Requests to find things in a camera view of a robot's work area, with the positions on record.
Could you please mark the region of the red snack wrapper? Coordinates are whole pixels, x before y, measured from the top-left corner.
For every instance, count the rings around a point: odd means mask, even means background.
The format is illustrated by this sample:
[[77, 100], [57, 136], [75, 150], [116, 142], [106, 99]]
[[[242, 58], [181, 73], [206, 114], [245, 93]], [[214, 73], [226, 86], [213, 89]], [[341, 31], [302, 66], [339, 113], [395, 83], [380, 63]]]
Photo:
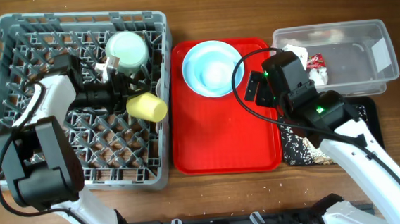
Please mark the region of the red snack wrapper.
[[314, 56], [308, 57], [307, 68], [309, 69], [319, 69], [326, 67], [326, 62], [322, 54], [315, 54]]

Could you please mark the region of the yellow plastic cup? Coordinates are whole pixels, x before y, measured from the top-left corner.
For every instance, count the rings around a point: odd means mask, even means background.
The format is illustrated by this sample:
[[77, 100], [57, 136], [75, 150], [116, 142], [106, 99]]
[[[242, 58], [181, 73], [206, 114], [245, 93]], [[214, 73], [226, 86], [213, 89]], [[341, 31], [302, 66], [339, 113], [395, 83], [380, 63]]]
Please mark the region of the yellow plastic cup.
[[166, 102], [156, 95], [145, 92], [127, 100], [126, 110], [130, 116], [153, 123], [162, 121], [168, 112]]

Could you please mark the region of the white tissue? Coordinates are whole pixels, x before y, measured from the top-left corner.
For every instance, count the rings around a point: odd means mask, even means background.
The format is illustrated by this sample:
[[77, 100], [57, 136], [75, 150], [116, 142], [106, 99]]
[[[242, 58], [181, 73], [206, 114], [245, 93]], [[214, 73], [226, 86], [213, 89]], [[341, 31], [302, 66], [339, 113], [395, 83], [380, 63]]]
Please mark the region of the white tissue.
[[315, 86], [324, 86], [328, 81], [327, 68], [314, 68], [309, 71], [309, 78], [314, 81]]

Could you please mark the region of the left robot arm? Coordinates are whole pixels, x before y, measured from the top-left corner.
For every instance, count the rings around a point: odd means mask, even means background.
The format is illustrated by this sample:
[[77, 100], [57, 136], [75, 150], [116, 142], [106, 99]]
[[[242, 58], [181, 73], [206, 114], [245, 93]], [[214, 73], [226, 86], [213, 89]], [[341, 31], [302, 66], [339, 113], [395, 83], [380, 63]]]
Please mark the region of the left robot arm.
[[94, 69], [102, 82], [83, 80], [84, 63], [75, 55], [54, 56], [53, 66], [37, 74], [29, 85], [35, 89], [21, 117], [0, 133], [0, 179], [4, 178], [14, 202], [33, 212], [15, 210], [16, 216], [37, 217], [55, 213], [72, 224], [128, 224], [121, 214], [93, 195], [85, 185], [82, 164], [63, 131], [67, 113], [74, 108], [105, 108], [110, 114], [127, 111], [153, 123], [162, 121], [167, 103], [146, 84], [122, 75], [116, 56]]

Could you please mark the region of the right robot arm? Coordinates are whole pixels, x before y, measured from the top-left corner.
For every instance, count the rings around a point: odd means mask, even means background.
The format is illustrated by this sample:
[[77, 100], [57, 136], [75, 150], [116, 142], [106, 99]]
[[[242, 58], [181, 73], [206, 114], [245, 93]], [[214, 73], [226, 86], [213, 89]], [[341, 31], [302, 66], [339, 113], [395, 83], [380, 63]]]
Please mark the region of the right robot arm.
[[238, 102], [253, 116], [279, 126], [289, 126], [341, 166], [380, 210], [383, 217], [353, 210], [336, 201], [321, 215], [323, 224], [400, 224], [400, 167], [380, 146], [365, 121], [338, 92], [318, 92], [292, 51], [271, 49], [273, 55], [255, 72], [256, 81], [268, 87], [265, 105], [278, 108], [273, 120]]

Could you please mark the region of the light blue plate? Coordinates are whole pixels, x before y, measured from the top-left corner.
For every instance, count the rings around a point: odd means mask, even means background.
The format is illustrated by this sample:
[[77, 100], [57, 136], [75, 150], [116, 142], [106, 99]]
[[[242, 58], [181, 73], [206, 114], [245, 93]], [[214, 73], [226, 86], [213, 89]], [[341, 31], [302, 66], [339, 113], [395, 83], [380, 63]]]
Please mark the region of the light blue plate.
[[[187, 86], [204, 97], [223, 97], [232, 91], [231, 79], [236, 64], [242, 56], [232, 45], [217, 40], [204, 41], [193, 46], [182, 62], [182, 76]], [[213, 62], [232, 64], [230, 82], [222, 88], [210, 89], [203, 84], [201, 74], [209, 63]]]

